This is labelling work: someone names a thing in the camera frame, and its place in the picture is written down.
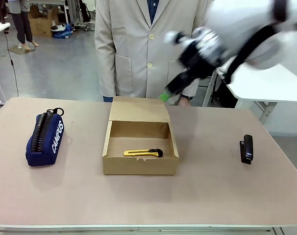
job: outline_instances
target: person's left hand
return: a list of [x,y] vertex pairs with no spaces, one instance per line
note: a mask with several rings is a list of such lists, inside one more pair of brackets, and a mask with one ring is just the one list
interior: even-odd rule
[[191,107],[191,102],[187,98],[181,97],[178,106]]

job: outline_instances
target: gray floor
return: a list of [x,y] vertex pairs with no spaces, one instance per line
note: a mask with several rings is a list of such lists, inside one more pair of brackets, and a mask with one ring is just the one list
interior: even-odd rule
[[[9,47],[17,44],[16,33],[14,26],[10,27]],[[67,40],[38,37],[34,40],[40,45],[34,52],[25,55],[11,53],[20,96],[102,100],[97,78],[93,32],[76,32]],[[206,80],[201,84],[208,85],[208,82],[209,80]],[[0,33],[0,83],[7,99],[17,95],[3,33]],[[199,87],[192,104],[201,106],[205,93],[206,88]],[[274,139],[297,168],[297,138]],[[283,231],[286,235],[297,235],[297,228],[283,228]]]

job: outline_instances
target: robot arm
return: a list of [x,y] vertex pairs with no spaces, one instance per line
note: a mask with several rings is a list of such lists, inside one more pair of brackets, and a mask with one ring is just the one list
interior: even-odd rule
[[192,38],[177,32],[166,35],[165,42],[183,47],[179,60],[187,70],[168,84],[162,100],[211,75],[234,56],[224,76],[227,84],[242,63],[261,70],[280,63],[289,52],[289,32],[297,30],[297,0],[215,0],[205,22]]

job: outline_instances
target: box lid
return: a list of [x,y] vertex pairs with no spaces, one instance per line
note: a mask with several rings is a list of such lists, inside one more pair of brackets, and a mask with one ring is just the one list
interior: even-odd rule
[[171,122],[165,104],[158,99],[114,97],[110,121]]

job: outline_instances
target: brown cardboard box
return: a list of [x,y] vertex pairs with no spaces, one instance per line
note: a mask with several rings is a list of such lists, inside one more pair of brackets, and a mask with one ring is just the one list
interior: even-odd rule
[[[160,148],[164,155],[125,157],[124,151]],[[156,99],[115,97],[103,150],[105,175],[174,175],[179,164],[172,124]]]
[[35,5],[30,7],[29,12],[30,26],[33,36],[38,37],[52,37],[52,21],[58,22],[58,7],[48,10],[47,16],[40,13],[39,8]]

